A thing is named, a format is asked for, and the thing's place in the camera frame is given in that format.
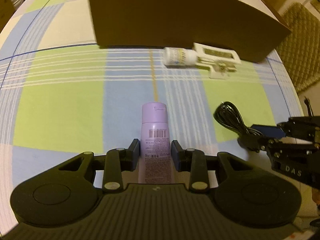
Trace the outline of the brown open cardboard box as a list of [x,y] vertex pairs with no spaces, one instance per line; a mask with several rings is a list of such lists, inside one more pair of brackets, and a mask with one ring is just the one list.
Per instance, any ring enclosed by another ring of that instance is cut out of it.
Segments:
[[240,0],[89,0],[97,44],[178,47],[195,43],[260,62],[290,34],[280,15]]

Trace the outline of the small white pill bottle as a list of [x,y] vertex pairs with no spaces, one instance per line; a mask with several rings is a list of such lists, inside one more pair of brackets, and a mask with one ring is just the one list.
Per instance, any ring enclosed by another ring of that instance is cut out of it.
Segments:
[[165,66],[193,66],[197,59],[197,52],[192,49],[165,47],[163,50]]

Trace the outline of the white digital clock stand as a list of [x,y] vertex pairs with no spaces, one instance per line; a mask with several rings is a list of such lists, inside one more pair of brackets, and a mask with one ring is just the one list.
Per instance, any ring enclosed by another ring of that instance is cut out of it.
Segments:
[[226,79],[229,73],[236,72],[241,64],[240,57],[234,50],[222,49],[194,43],[197,61],[195,66],[208,70],[210,79]]

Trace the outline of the purple lotion bottle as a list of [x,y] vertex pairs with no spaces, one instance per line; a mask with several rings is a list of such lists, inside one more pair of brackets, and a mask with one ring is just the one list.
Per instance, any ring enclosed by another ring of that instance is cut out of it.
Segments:
[[172,183],[170,133],[167,106],[149,102],[142,106],[138,182]]

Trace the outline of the quilted beige chair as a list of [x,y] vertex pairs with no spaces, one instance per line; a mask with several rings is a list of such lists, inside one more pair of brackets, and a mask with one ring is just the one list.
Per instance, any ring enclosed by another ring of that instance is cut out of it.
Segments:
[[292,3],[283,19],[291,34],[276,51],[300,93],[319,81],[319,19],[301,3]]

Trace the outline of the checked tablecloth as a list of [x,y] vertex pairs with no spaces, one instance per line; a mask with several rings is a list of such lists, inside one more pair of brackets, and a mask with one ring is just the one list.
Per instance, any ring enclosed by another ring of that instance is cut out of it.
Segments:
[[20,182],[84,151],[103,154],[140,136],[142,105],[165,103],[171,139],[247,159],[213,111],[237,105],[246,124],[274,125],[302,108],[276,52],[224,80],[170,69],[159,49],[103,49],[88,0],[26,0],[1,31],[1,233],[16,225]]

